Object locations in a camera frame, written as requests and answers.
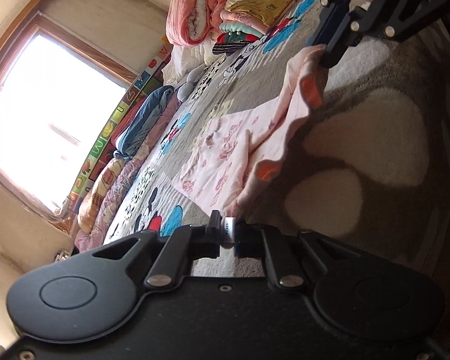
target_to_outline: wooden window frame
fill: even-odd
[[[0,85],[3,83],[3,80],[24,48],[38,32],[43,32],[48,35],[126,85],[131,85],[133,80],[137,77],[135,73],[128,70],[126,67],[90,46],[83,40],[77,38],[65,28],[42,15],[41,12],[36,11],[16,35],[8,40],[6,47],[1,50]]]

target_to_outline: bedspread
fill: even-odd
[[[267,36],[208,69],[140,169],[106,243],[144,228],[166,235],[182,223],[207,223],[172,179],[210,119],[279,94],[287,61],[317,28],[319,11],[318,0],[299,1]],[[431,274],[450,214],[450,37],[443,24],[403,43],[364,38],[330,69],[323,101],[246,220],[287,234],[312,229]],[[195,273],[261,271],[228,251],[200,260]]]

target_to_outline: pink garment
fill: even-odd
[[[281,170],[287,144],[322,104],[328,71],[323,45],[288,61],[280,95],[258,107],[212,119],[173,186],[206,214],[240,217]]]
[[[227,10],[223,10],[220,12],[220,17],[223,20],[232,20],[232,21],[239,21],[240,23],[246,24],[247,26],[250,26],[254,28],[257,31],[260,31],[262,34],[266,34],[268,30],[270,29],[269,26],[266,26],[262,22],[258,21],[254,17],[251,17],[245,13],[240,12],[229,12]]]
[[[166,20],[168,41],[178,46],[196,46],[201,44],[221,24],[220,12],[227,0],[205,0],[204,7],[197,7],[197,0],[171,0]],[[188,35],[190,17],[198,28],[203,26],[197,39]]]
[[[165,131],[168,123],[172,120],[176,110],[180,107],[180,104],[181,102],[179,102],[175,92],[168,101],[165,110],[143,141],[137,154],[125,164],[125,167],[115,183],[113,183],[112,187],[106,193],[90,234],[85,233],[83,230],[79,230],[77,237],[75,237],[75,246],[78,247],[80,253],[103,245],[108,228],[110,227],[120,204],[123,202],[125,195],[130,189],[133,180],[135,180],[135,176],[145,162],[149,152],[156,145]]]

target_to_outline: screw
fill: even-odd
[[[35,360],[35,355],[29,350],[24,350],[18,355],[19,360]]]
[[[154,274],[147,279],[147,283],[154,287],[165,287],[172,282],[172,278],[165,274]]]
[[[232,286],[229,286],[228,284],[225,284],[223,286],[219,286],[218,288],[222,292],[229,292],[232,290]]]
[[[395,35],[395,28],[392,26],[385,27],[385,35],[389,38],[393,38]]]
[[[350,24],[350,28],[352,31],[357,32],[360,29],[360,24],[358,21],[352,21],[352,23]]]
[[[303,284],[303,278],[295,274],[289,274],[280,279],[280,284],[289,288],[299,287]]]

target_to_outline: bed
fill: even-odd
[[[208,68],[138,171],[105,244],[145,228],[170,235],[207,223],[173,178],[210,119],[278,95],[319,11],[318,0],[299,0],[271,35]],[[450,37],[439,21],[404,43],[365,38],[346,52],[329,72],[324,105],[245,218],[286,234],[309,228],[431,275],[449,215]],[[262,274],[257,261],[222,252],[194,274]]]

